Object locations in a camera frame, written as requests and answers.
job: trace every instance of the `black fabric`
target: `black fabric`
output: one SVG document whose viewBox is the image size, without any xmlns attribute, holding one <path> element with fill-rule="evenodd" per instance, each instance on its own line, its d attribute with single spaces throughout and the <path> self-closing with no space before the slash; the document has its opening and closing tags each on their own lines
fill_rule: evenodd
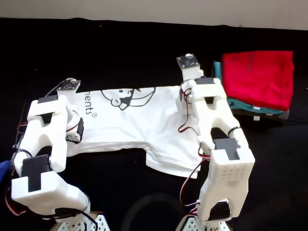
<svg viewBox="0 0 308 231">
<path fill-rule="evenodd" d="M 0 28 L 1 161 L 12 155 L 24 101 L 29 106 L 65 78 L 81 79 L 79 91 L 178 85 L 182 76 L 176 57 L 186 53 L 194 53 L 210 76 L 213 60 L 219 61 L 226 52 L 294 51 L 290 119 L 304 123 L 281 125 L 239 117 L 256 163 L 241 215 L 231 224 L 235 231 L 290 230 L 304 224 L 308 215 L 307 31 L 83 19 L 0 19 Z M 183 34 L 193 42 L 183 43 Z M 199 179 L 188 184 L 185 202 L 196 200 L 207 168 L 204 164 Z M 92 210 L 103 211 L 113 231 L 120 230 L 125 214 L 145 196 L 162 193 L 178 201 L 184 182 L 184 178 L 146 167 L 145 152 L 138 149 L 68 158 L 61 176 L 89 195 Z M 53 225 L 26 214 L 15 217 L 4 199 L 0 205 L 1 220 L 9 222 L 13 230 L 48 230 Z M 144 230 L 144 219 L 152 218 L 149 222 L 155 225 L 146 230 L 172 231 L 182 215 L 183 211 L 160 202 L 137 213 L 131 229 Z"/>
</svg>

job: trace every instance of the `printed logo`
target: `printed logo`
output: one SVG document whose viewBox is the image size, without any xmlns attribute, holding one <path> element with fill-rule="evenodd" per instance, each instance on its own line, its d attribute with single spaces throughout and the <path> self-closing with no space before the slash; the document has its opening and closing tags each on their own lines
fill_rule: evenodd
<svg viewBox="0 0 308 231">
<path fill-rule="evenodd" d="M 129 106 L 145 106 L 155 93 L 155 88 L 143 89 L 112 89 L 102 90 L 103 96 L 110 101 L 111 105 L 125 110 Z"/>
<path fill-rule="evenodd" d="M 91 103 L 91 92 L 85 92 L 85 107 L 86 107 L 86 114 L 92 115 L 93 118 L 97 117 L 97 113 L 93 112 L 93 107 Z"/>
</svg>

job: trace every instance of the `cable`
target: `cable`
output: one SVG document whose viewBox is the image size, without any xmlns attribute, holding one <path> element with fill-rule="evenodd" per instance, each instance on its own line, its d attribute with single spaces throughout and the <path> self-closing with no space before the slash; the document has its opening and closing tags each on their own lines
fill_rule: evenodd
<svg viewBox="0 0 308 231">
<path fill-rule="evenodd" d="M 51 93 L 53 93 L 55 90 L 57 90 L 57 88 L 58 88 L 61 84 L 63 84 L 65 81 L 71 80 L 71 79 L 74 79 L 74 78 L 66 78 L 65 80 L 62 80 L 60 83 L 58 83 L 57 86 L 55 86 L 53 89 L 51 89 L 51 90 L 45 95 L 45 97 L 49 96 Z"/>
<path fill-rule="evenodd" d="M 89 214 L 85 213 L 84 211 L 81 211 L 81 214 L 87 217 L 95 225 L 95 231 L 97 231 L 98 229 L 97 222 Z"/>
<path fill-rule="evenodd" d="M 194 202 L 194 203 L 185 205 L 185 204 L 183 203 L 183 201 L 182 201 L 182 194 L 183 194 L 183 190 L 184 190 L 184 188 L 186 187 L 188 181 L 190 180 L 190 178 L 192 177 L 192 175 L 194 174 L 194 172 L 197 170 L 197 168 L 198 168 L 204 161 L 206 161 L 206 160 L 203 159 L 203 160 L 194 168 L 194 170 L 191 172 L 191 174 L 189 175 L 189 177 L 186 178 L 186 180 L 184 181 L 184 183 L 183 183 L 183 185 L 182 185 L 182 187 L 181 187 L 181 190 L 180 190 L 180 203 L 181 203 L 182 205 L 186 206 L 186 207 L 192 206 L 192 205 L 196 205 L 196 204 L 199 203 L 199 201 L 196 201 L 196 202 Z"/>
<path fill-rule="evenodd" d="M 26 102 L 24 102 L 23 109 L 21 111 L 20 119 L 19 119 L 19 123 L 18 124 L 20 124 L 21 120 L 23 119 L 23 115 L 24 115 L 24 111 L 25 111 L 25 106 L 26 106 Z M 18 132 L 19 132 L 19 126 L 18 126 L 18 129 L 17 129 L 16 138 L 15 138 L 15 143 L 14 143 L 15 145 L 17 144 L 17 140 L 18 140 L 18 134 L 19 134 Z"/>
<path fill-rule="evenodd" d="M 185 100 L 185 102 L 186 102 L 186 119 L 185 119 L 184 124 L 182 124 L 181 126 L 179 126 L 178 132 L 182 133 L 182 132 L 186 131 L 187 129 L 191 129 L 191 130 L 193 130 L 193 131 L 197 134 L 197 136 L 198 136 L 198 135 L 199 135 L 198 132 L 197 132 L 193 127 L 190 127 L 190 126 L 189 126 L 189 127 L 183 128 L 183 127 L 186 125 L 187 121 L 188 121 L 188 102 L 187 102 L 187 97 L 191 94 L 191 92 L 188 93 L 188 94 L 185 94 L 185 92 L 186 92 L 187 90 L 191 90 L 191 88 L 188 88 L 188 89 L 186 89 L 185 91 L 183 91 L 183 89 L 181 88 L 181 90 L 182 90 L 182 92 L 183 92 L 183 94 L 184 94 L 184 100 Z"/>
<path fill-rule="evenodd" d="M 199 148 L 198 148 L 198 155 L 206 160 L 211 159 L 211 155 L 201 154 L 200 150 L 201 150 L 201 144 L 199 145 Z"/>
<path fill-rule="evenodd" d="M 241 128 L 241 127 L 236 126 L 236 127 L 231 128 L 231 129 L 228 131 L 228 137 L 230 138 L 231 132 L 233 132 L 234 130 L 239 129 L 239 128 Z"/>
<path fill-rule="evenodd" d="M 17 152 L 24 152 L 27 153 L 30 157 L 33 157 L 33 155 L 29 151 L 23 148 L 17 148 Z"/>
<path fill-rule="evenodd" d="M 68 130 L 66 130 L 66 132 L 73 130 L 75 127 L 78 126 L 78 124 L 79 124 L 79 122 L 76 125 L 74 125 L 72 128 L 69 128 Z"/>
<path fill-rule="evenodd" d="M 26 212 L 25 210 L 23 210 L 23 211 L 21 211 L 21 212 L 19 212 L 19 213 L 16 212 L 15 209 L 9 204 L 8 199 L 7 199 L 7 194 L 8 194 L 8 191 L 9 191 L 9 190 L 10 190 L 10 188 L 7 189 L 7 191 L 6 191 L 5 195 L 4 195 L 5 203 L 6 203 L 6 206 L 8 207 L 8 209 L 9 209 L 9 210 L 11 211 L 11 213 L 13 213 L 15 216 L 19 216 L 19 215 L 25 213 L 25 212 Z"/>
</svg>

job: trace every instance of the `t-shirt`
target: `t-shirt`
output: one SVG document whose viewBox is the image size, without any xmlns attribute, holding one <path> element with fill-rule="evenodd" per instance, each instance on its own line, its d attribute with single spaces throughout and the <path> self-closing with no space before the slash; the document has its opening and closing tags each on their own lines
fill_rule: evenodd
<svg viewBox="0 0 308 231">
<path fill-rule="evenodd" d="M 84 133 L 79 144 L 68 142 L 68 156 L 142 148 L 147 166 L 175 176 L 189 176 L 201 157 L 197 135 L 190 129 L 178 132 L 186 119 L 176 105 L 179 91 L 179 86 L 173 86 L 77 93 L 77 112 L 84 120 Z M 187 125 L 196 125 L 193 116 Z"/>
<path fill-rule="evenodd" d="M 257 107 L 289 110 L 293 95 L 292 56 L 292 51 L 223 54 L 227 96 Z"/>
</svg>

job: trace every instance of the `folded red shirt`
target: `folded red shirt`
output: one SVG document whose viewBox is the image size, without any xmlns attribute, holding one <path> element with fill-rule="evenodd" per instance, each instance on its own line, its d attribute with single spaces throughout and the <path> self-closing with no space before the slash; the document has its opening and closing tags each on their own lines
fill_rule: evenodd
<svg viewBox="0 0 308 231">
<path fill-rule="evenodd" d="M 287 111 L 293 95 L 292 51 L 251 51 L 222 56 L 228 97 Z"/>
</svg>

